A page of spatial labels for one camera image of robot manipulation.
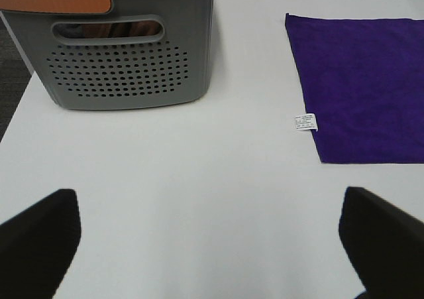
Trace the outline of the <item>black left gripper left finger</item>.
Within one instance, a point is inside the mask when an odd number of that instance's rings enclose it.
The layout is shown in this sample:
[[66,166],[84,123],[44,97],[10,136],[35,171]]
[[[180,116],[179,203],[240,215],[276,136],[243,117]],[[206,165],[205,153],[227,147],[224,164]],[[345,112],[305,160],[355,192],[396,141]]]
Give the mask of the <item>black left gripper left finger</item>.
[[81,240],[76,192],[60,189],[1,224],[1,297],[53,298]]

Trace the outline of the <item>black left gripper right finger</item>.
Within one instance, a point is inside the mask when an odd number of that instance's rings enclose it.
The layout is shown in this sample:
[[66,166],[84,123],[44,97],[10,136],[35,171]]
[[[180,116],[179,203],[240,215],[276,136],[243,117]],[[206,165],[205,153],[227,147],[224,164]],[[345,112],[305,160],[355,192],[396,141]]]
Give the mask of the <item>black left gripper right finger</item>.
[[344,194],[339,237],[364,292],[359,298],[423,297],[423,222],[360,187]]

